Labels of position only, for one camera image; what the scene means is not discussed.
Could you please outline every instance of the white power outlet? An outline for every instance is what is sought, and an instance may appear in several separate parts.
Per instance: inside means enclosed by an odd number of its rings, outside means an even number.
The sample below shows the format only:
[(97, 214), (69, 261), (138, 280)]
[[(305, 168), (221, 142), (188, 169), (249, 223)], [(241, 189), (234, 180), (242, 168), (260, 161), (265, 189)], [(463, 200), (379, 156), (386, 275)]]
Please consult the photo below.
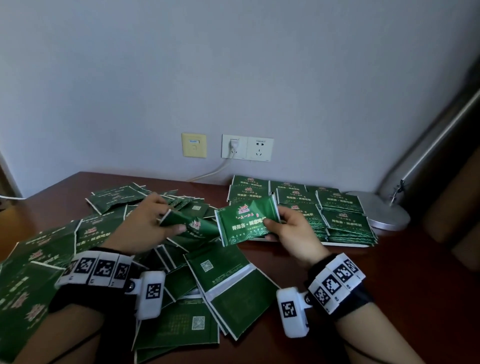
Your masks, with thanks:
[(230, 140), (238, 140), (239, 146), (237, 152), (233, 156), (233, 159), (247, 159), (247, 136), (238, 135), (222, 135), (222, 158), (231, 158)]
[(273, 151), (273, 138), (248, 137), (247, 159), (270, 162)]

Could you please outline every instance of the reddish-brown table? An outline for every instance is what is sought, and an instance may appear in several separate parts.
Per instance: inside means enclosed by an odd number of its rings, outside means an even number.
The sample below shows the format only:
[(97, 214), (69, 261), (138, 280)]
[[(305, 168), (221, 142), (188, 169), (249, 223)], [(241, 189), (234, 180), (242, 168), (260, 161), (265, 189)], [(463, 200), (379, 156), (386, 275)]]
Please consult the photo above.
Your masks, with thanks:
[[(226, 205), (228, 186), (156, 180), (99, 173), (77, 173), (0, 213), (0, 261), (17, 241), (90, 214), (91, 191), (129, 182), (154, 191), (179, 189)], [(303, 289), (306, 273), (277, 243), (244, 242), (247, 258), (281, 287)], [(377, 304), (427, 363), (474, 363), (480, 339), (480, 283), (450, 252), (421, 230), (407, 229), (382, 238), (374, 248), (332, 248), (346, 252), (367, 275), (365, 284)], [(155, 363), (297, 363), (304, 358), (328, 363), (330, 325), (316, 313), (302, 339), (285, 337), (275, 305), (238, 342), (221, 338), (219, 346), (172, 352)]]

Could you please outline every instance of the white power cord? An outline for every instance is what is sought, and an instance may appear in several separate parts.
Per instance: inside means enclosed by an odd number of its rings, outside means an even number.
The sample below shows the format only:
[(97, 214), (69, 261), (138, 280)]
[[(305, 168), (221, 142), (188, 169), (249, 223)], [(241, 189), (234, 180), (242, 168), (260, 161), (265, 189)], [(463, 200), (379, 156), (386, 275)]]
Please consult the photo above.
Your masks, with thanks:
[(7, 197), (0, 195), (0, 198), (5, 198), (6, 200), (26, 200), (26, 197)]
[(224, 170), (230, 164), (231, 160), (233, 159), (233, 156), (237, 152), (237, 148), (239, 147), (239, 141), (238, 140), (230, 140), (228, 145), (230, 146), (229, 153), (228, 153), (229, 157), (225, 160), (225, 162), (223, 162), (220, 165), (220, 167), (218, 167), (215, 171), (213, 171), (211, 173), (192, 178), (191, 180), (188, 180), (187, 182), (193, 182), (193, 181), (199, 180), (201, 178), (205, 178), (205, 177), (214, 175), (216, 173), (219, 173), (221, 170)]

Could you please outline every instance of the stack of green packets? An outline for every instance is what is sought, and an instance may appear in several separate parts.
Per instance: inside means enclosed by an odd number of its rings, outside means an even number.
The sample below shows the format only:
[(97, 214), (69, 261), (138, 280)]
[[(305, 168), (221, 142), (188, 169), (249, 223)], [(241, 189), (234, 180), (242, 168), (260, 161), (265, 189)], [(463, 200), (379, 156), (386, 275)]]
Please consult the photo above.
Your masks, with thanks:
[[(368, 247), (377, 243), (378, 238), (363, 215), (358, 198), (342, 194), (337, 188), (235, 175), (229, 188), (228, 201), (238, 204), (247, 199), (258, 199), (260, 197), (257, 196), (265, 193), (265, 187), (269, 194), (275, 194), (280, 206), (302, 212), (322, 244)], [(332, 217), (331, 212), (345, 215)]]
[[(235, 245), (265, 235), (262, 218), (279, 221), (268, 186), (254, 187), (261, 196), (223, 209), (176, 190), (160, 193), (171, 210), (159, 224), (182, 223), (187, 231), (133, 257), (138, 274), (166, 272), (161, 315), (137, 323), (135, 363), (185, 345), (219, 344), (220, 331), (237, 340), (275, 301), (278, 286)], [(92, 192), (86, 199), (92, 215), (17, 243), (0, 265), (0, 362), (12, 362), (45, 318), (53, 285), (72, 257), (108, 239), (151, 192), (135, 183)], [(228, 235), (234, 240), (226, 240), (220, 229), (228, 229), (232, 218), (241, 220)]]

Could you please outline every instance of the person's left arm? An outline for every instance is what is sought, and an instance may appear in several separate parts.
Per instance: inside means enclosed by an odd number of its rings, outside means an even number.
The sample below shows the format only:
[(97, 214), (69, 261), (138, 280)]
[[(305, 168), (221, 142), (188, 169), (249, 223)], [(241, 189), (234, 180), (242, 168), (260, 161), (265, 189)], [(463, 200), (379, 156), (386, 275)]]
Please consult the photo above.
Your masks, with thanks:
[[(185, 225), (161, 228), (157, 218), (169, 206), (158, 194), (143, 200), (102, 246), (126, 255), (146, 252), (167, 237), (186, 230)], [(46, 364), (96, 333), (104, 323), (104, 315), (91, 308), (70, 304), (49, 314), (14, 361), (14, 364)], [(72, 351), (57, 363), (93, 363), (100, 335)]]

